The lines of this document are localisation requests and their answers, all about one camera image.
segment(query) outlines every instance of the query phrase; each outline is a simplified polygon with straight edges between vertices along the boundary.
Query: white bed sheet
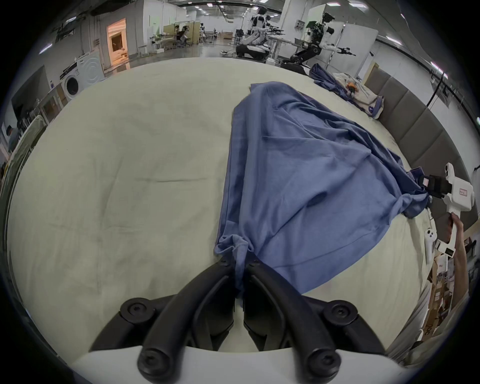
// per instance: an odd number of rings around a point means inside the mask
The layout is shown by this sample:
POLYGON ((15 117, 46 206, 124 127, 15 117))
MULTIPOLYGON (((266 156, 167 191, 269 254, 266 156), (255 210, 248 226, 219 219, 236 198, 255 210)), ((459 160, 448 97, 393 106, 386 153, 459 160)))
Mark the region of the white bed sheet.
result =
MULTIPOLYGON (((18 179, 8 247, 23 303, 71 363, 129 298, 177 293, 215 261, 233 108, 251 83, 282 81, 392 136, 306 76, 245 60, 191 58, 121 72, 84 90, 47 128, 18 179)), ((428 274, 427 211, 309 292, 357 306, 388 347, 428 274)), ((221 350, 255 350, 236 321, 221 350)))

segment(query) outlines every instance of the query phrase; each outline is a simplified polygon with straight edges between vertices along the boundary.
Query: cardboard box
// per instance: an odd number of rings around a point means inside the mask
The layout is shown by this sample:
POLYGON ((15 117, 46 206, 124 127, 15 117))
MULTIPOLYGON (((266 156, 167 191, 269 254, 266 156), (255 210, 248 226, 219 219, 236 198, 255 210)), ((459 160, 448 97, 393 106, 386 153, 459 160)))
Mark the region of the cardboard box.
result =
POLYGON ((423 332, 423 336, 421 338, 422 341, 427 341, 433 336, 435 329, 437 329, 437 325, 438 325, 438 309, 428 310, 427 318, 422 327, 422 332, 423 332))

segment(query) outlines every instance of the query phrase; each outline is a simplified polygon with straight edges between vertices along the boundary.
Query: upholstered headboard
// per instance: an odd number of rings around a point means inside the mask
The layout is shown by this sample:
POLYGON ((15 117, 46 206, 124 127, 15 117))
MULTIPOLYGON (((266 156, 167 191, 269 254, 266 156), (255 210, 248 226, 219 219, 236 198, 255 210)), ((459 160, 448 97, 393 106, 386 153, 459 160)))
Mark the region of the upholstered headboard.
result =
MULTIPOLYGON (((470 181, 462 158, 434 114, 398 80, 373 66, 365 85, 384 97, 384 110, 378 119, 397 142, 412 168, 422 167, 426 175, 444 175, 446 163, 452 163, 455 176, 470 181)), ((434 199, 431 207, 438 237, 447 240, 446 206, 434 199)), ((462 212, 464 228, 478 219, 477 205, 462 212)))

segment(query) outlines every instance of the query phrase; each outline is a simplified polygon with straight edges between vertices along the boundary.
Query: white handheld controller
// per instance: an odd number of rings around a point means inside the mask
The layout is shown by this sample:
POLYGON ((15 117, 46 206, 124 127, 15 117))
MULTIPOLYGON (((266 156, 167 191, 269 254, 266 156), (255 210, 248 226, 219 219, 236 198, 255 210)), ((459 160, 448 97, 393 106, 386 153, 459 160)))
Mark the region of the white handheld controller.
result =
POLYGON ((432 255, 433 255, 433 245, 435 244, 435 241, 437 240, 437 232, 435 232, 433 229, 428 228, 425 231, 425 255, 426 255, 426 262, 429 264, 432 261, 432 255))
MULTIPOLYGON (((460 212, 471 210, 475 202, 473 186, 468 181, 455 177, 453 165, 450 163, 447 163, 445 166, 445 178, 452 185, 452 191, 447 193, 442 200, 447 205, 448 213, 454 213, 460 217, 460 212)), ((457 227, 454 224, 449 243, 447 244, 438 240, 436 249, 441 253, 446 253, 449 257, 453 257, 455 253, 456 232, 457 227)))

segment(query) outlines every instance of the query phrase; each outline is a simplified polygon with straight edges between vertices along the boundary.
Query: white wall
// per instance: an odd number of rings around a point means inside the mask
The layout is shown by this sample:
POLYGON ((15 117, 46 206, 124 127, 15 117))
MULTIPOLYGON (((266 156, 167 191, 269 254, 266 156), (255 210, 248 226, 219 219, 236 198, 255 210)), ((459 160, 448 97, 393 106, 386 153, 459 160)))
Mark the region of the white wall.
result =
POLYGON ((58 43, 55 43, 56 32, 50 32, 53 27, 58 27, 58 25, 50 26, 47 29, 48 32, 42 34, 33 45, 13 79, 9 93, 0 109, 0 121, 4 121, 6 126, 16 126, 17 120, 11 103, 12 96, 42 65, 45 66, 48 84, 52 81, 54 85, 60 82, 60 75, 64 69, 74 63, 76 58, 83 53, 91 50, 99 50, 102 65, 104 68, 109 67, 107 27, 118 20, 126 19, 128 53, 129 55, 136 54, 137 47, 144 45, 143 8, 144 0, 137 0, 115 12, 96 17, 88 16, 81 26, 75 29, 74 35, 67 36, 58 43), (97 47, 94 46, 96 39, 100 40, 100 45, 97 47), (40 50, 48 43, 54 44, 39 55, 40 50))
POLYGON ((235 17, 233 18, 233 23, 227 23, 223 16, 205 16, 203 14, 197 14, 195 21, 203 23, 205 31, 213 31, 215 28, 218 33, 223 31, 233 32, 233 34, 235 34, 235 30, 242 28, 242 22, 244 31, 246 31, 247 27, 247 19, 244 19, 243 17, 235 17))
POLYGON ((147 44, 149 47, 151 47, 149 38, 157 29, 159 29, 160 32, 163 32, 164 25, 187 20, 194 21, 195 18, 187 17, 187 11, 183 8, 168 4, 167 2, 163 2, 161 0, 144 0, 144 44, 147 44))
MULTIPOLYGON (((280 16, 279 27, 284 30, 283 38, 294 41, 295 38, 301 39, 303 29, 295 29, 297 20, 306 21, 308 11, 312 8, 313 0, 285 0, 282 15, 280 16)), ((282 44, 279 55, 283 57, 290 57, 295 53, 297 47, 290 44, 282 44)))
MULTIPOLYGON (((382 43, 375 42, 372 52, 375 56, 373 58, 368 56, 367 62, 359 74, 361 77, 365 74, 365 67, 368 67, 374 60, 380 69, 396 78, 425 105, 428 103, 433 95, 433 89, 430 85, 430 74, 423 67, 382 43)), ((480 209, 480 169, 475 174, 473 173, 473 169, 480 164, 480 138, 471 120, 454 98, 447 107, 435 96, 429 109, 443 125, 457 147, 472 181, 480 209)))
POLYGON ((107 28, 110 24, 116 23, 121 19, 126 19, 127 23, 127 48, 128 54, 136 55, 138 47, 145 45, 144 43, 144 0, 137 0, 111 13, 105 13, 93 18, 90 24, 90 39, 100 39, 100 59, 103 68, 111 66, 110 57, 108 56, 108 32, 107 28))

